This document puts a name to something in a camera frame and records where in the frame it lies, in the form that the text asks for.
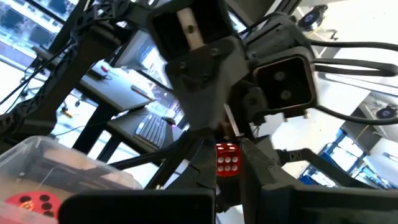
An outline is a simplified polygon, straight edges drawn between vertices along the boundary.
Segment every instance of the desk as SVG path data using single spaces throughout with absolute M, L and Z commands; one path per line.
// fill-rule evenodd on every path
M 85 154 L 89 153 L 101 133 L 106 129 L 106 122 L 119 113 L 136 110 L 153 102 L 154 100 L 143 96 L 131 89 L 131 82 L 110 69 L 104 72 L 101 66 L 108 66 L 105 62 L 96 63 L 91 71 L 101 75 L 107 75 L 110 80 L 97 80 L 85 75 L 76 89 L 98 104 L 97 109 L 87 122 L 87 126 L 81 132 L 73 145 Z
M 148 147 L 146 144 L 134 137 L 134 133 L 138 125 L 142 119 L 144 119 L 144 116 L 150 113 L 151 112 L 147 108 L 143 108 L 108 121 L 108 127 L 106 127 L 106 130 L 112 134 L 112 137 L 97 159 L 107 162 L 120 142 L 128 145 L 139 154 L 155 152 L 154 149 Z M 183 131 L 180 128 L 167 125 L 166 137 L 162 147 L 167 147 L 172 144 L 181 136 L 182 133 Z

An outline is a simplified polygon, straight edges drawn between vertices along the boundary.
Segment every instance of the white wall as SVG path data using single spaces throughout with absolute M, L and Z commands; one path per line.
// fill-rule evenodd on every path
M 398 44 L 398 29 L 395 28 L 398 1 L 351 0 L 329 4 L 325 28 L 339 31 L 338 41 L 379 41 Z M 398 53 L 378 49 L 341 49 L 336 58 L 394 63 L 398 65 Z M 367 97 L 369 91 L 339 83 L 320 81 L 320 104 L 344 114 L 351 114 Z M 310 119 L 293 118 L 283 123 L 272 135 L 274 146 L 279 149 L 308 147 L 318 153 L 334 140 L 343 124 L 315 110 L 309 110 Z M 306 162 L 287 164 L 284 169 L 298 177 L 308 166 Z
M 367 156 L 366 159 L 380 177 L 398 185 L 398 163 L 383 156 L 383 152 L 398 157 L 398 143 L 381 138 L 372 148 L 371 155 Z

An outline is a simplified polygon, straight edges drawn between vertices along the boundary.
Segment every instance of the clear plastic container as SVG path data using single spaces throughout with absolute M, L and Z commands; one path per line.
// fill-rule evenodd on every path
M 0 201 L 3 202 L 15 195 L 38 191 L 49 192 L 63 202 L 72 195 L 93 189 L 141 188 L 131 174 L 92 160 L 43 136 L 27 138 L 0 156 Z M 12 222 L 12 214 L 30 211 L 16 207 L 21 210 L 18 212 L 14 205 L 7 203 L 0 204 L 0 218 L 5 218 L 4 209 L 7 207 L 8 221 L 4 223 L 31 223 L 22 222 L 21 215 L 16 215 Z M 38 217 L 43 217 L 42 223 L 56 221 L 40 214 Z

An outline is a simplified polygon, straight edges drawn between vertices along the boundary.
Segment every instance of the computer keyboard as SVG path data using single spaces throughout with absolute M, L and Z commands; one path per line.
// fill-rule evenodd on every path
M 160 149 L 166 137 L 167 123 L 162 117 L 148 114 L 136 129 L 135 137 L 154 149 Z

